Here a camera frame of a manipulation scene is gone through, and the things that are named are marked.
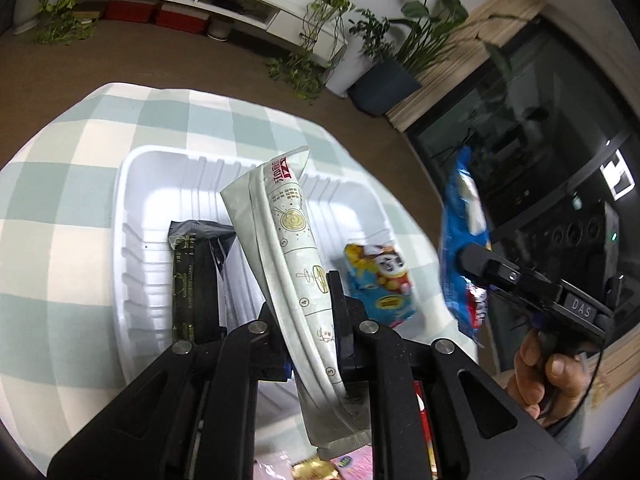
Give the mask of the person's right hand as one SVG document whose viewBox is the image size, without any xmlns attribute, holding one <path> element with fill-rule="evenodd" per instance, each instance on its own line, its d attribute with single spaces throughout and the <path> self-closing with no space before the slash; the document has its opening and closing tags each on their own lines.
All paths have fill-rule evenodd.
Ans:
<svg viewBox="0 0 640 480">
<path fill-rule="evenodd" d="M 591 376 L 578 356 L 544 356 L 538 332 L 531 330 L 514 356 L 508 395 L 539 425 L 567 419 L 585 399 Z"/>
</svg>

